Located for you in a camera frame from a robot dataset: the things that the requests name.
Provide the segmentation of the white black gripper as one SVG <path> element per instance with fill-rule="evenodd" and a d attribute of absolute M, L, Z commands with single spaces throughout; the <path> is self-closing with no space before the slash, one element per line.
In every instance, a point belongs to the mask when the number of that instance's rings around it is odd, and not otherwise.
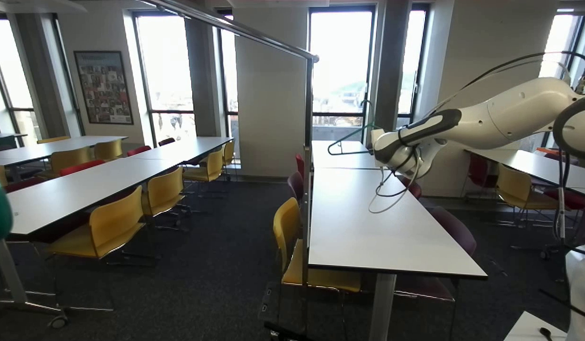
<path fill-rule="evenodd" d="M 422 157 L 419 151 L 421 138 L 407 129 L 373 129 L 369 132 L 369 144 L 371 155 L 390 170 L 417 174 L 422 166 Z"/>

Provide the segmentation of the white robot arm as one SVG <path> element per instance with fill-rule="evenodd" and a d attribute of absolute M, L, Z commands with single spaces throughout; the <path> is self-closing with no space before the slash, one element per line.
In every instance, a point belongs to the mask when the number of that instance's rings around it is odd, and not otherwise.
<path fill-rule="evenodd" d="M 479 104 L 443 108 L 398 130 L 373 129 L 371 155 L 390 170 L 422 176 L 447 142 L 493 149 L 551 129 L 557 146 L 585 159 L 585 94 L 536 77 Z"/>

